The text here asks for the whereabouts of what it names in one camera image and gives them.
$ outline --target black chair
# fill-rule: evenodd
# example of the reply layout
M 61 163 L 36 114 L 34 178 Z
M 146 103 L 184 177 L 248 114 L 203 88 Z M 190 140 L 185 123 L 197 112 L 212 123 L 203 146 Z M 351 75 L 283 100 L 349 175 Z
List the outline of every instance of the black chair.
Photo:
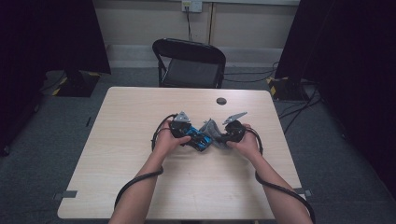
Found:
M 160 87 L 221 88 L 226 59 L 219 49 L 171 38 L 155 41 L 152 49 L 158 59 Z M 168 67 L 163 57 L 171 59 Z

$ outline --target forearm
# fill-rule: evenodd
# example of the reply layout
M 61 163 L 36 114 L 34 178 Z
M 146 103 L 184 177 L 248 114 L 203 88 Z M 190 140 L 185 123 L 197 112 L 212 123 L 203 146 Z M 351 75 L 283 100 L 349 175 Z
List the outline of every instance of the forearm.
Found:
M 250 161 L 262 180 L 294 191 L 260 154 L 251 157 Z M 263 188 L 278 223 L 312 223 L 301 202 L 277 189 Z
M 159 171 L 164 158 L 160 150 L 154 150 L 136 176 Z M 157 176 L 150 177 L 125 190 L 109 223 L 144 223 L 156 182 Z

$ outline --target wooden table top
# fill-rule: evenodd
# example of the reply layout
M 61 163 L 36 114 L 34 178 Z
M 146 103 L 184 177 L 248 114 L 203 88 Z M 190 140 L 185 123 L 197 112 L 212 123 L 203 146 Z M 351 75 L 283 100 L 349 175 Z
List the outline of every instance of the wooden table top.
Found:
M 217 104 L 219 97 L 226 105 Z M 301 183 L 268 91 L 113 87 L 93 124 L 58 216 L 110 218 L 119 190 L 134 178 L 151 152 L 150 140 L 160 122 L 184 111 L 196 129 L 213 119 L 240 118 L 251 124 L 264 147 L 263 156 L 293 187 Z M 163 163 L 148 219 L 274 218 L 253 166 L 236 150 L 211 145 L 204 152 L 178 147 Z

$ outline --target person's left arm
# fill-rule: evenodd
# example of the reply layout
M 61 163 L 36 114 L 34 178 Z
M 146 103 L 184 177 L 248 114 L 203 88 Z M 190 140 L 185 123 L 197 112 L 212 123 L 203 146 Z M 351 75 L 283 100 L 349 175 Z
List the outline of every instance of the person's left arm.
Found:
M 167 155 L 178 145 L 190 141 L 189 136 L 175 138 L 170 130 L 167 130 L 169 129 L 169 122 L 166 121 L 163 125 L 163 130 L 158 134 L 154 150 L 136 176 L 159 171 Z M 125 190 L 109 223 L 144 223 L 156 183 L 157 176 L 154 176 L 136 182 Z

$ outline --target wall socket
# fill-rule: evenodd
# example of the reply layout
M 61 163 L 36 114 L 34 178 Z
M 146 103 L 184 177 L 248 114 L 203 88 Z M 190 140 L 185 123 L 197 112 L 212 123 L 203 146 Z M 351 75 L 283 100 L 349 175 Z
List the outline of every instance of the wall socket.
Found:
M 181 1 L 181 11 L 185 12 L 186 7 L 189 12 L 202 12 L 202 1 Z

